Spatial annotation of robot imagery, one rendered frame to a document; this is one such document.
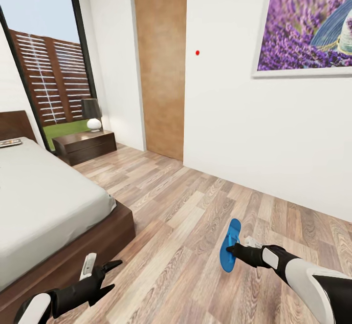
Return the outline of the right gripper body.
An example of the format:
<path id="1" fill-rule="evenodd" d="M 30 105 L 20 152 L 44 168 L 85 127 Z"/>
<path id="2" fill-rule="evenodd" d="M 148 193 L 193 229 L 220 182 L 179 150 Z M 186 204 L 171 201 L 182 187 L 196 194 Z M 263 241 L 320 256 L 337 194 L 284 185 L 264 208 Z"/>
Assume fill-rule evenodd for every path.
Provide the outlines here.
<path id="1" fill-rule="evenodd" d="M 253 267 L 257 267 L 258 265 L 254 262 L 253 257 L 252 257 L 252 252 L 254 249 L 255 249 L 255 247 L 245 247 L 239 243 L 235 243 L 233 254 L 235 257 L 243 260 L 247 264 L 249 264 Z"/>

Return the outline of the sandal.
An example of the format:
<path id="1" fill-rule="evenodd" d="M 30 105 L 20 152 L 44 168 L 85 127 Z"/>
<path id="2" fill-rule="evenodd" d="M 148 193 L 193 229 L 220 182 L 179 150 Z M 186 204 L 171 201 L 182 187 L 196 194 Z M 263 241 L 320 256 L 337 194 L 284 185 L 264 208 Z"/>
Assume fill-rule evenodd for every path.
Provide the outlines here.
<path id="1" fill-rule="evenodd" d="M 235 245 L 235 243 L 240 244 L 239 233 L 241 231 L 241 222 L 233 218 L 230 222 L 226 237 L 222 243 L 220 249 L 220 263 L 224 271 L 231 272 L 235 265 L 235 260 L 237 257 L 226 248 Z"/>

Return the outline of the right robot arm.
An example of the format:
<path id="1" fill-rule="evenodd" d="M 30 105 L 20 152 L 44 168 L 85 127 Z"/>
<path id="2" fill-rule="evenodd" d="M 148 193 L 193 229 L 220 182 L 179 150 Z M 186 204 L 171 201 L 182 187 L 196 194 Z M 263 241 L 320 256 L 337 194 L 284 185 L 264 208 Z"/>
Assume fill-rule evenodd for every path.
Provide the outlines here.
<path id="1" fill-rule="evenodd" d="M 273 268 L 320 324 L 352 324 L 352 277 L 301 259 L 279 245 L 263 245 L 250 236 L 244 242 L 245 246 L 235 243 L 226 250 L 253 267 Z"/>

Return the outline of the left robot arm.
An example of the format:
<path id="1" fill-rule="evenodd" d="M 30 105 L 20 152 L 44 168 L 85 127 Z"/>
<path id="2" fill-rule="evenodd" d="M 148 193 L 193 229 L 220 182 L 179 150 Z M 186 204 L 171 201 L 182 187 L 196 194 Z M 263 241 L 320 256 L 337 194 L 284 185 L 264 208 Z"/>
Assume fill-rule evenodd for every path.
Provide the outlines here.
<path id="1" fill-rule="evenodd" d="M 93 267 L 95 258 L 94 253 L 86 256 L 80 281 L 62 290 L 54 288 L 26 300 L 16 313 L 13 324 L 46 324 L 51 316 L 57 319 L 87 301 L 90 307 L 95 305 L 115 287 L 113 283 L 101 288 L 106 273 L 123 263 L 121 259 L 111 260 L 104 262 L 102 267 Z"/>

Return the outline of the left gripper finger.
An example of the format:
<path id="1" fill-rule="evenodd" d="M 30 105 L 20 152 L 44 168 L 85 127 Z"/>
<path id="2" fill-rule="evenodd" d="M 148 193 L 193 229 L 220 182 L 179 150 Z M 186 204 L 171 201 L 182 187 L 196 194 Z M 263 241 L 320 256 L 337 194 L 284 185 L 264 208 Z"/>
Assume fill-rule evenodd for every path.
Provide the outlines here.
<path id="1" fill-rule="evenodd" d="M 105 278 L 105 275 L 107 272 L 109 272 L 110 270 L 114 269 L 115 267 L 117 267 L 118 265 L 122 264 L 123 261 L 120 259 L 120 260 L 115 260 L 115 261 L 109 261 L 109 262 L 104 262 L 102 267 L 101 267 L 101 271 L 104 275 L 104 278 Z"/>
<path id="2" fill-rule="evenodd" d="M 99 295 L 98 295 L 98 298 L 97 298 L 97 302 L 103 298 L 107 293 L 109 293 L 113 288 L 115 287 L 115 284 L 111 284 L 109 286 L 106 286 L 104 288 L 100 288 L 100 291 L 99 291 Z"/>

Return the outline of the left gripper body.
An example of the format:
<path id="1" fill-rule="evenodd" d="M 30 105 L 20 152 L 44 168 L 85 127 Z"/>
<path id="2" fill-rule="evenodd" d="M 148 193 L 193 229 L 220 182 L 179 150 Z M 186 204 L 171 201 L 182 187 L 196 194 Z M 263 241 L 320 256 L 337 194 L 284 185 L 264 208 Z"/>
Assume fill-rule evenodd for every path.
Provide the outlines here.
<path id="1" fill-rule="evenodd" d="M 104 275 L 99 265 L 93 267 L 91 276 L 71 284 L 74 292 L 73 308 L 83 303 L 89 303 L 90 307 L 96 304 Z"/>

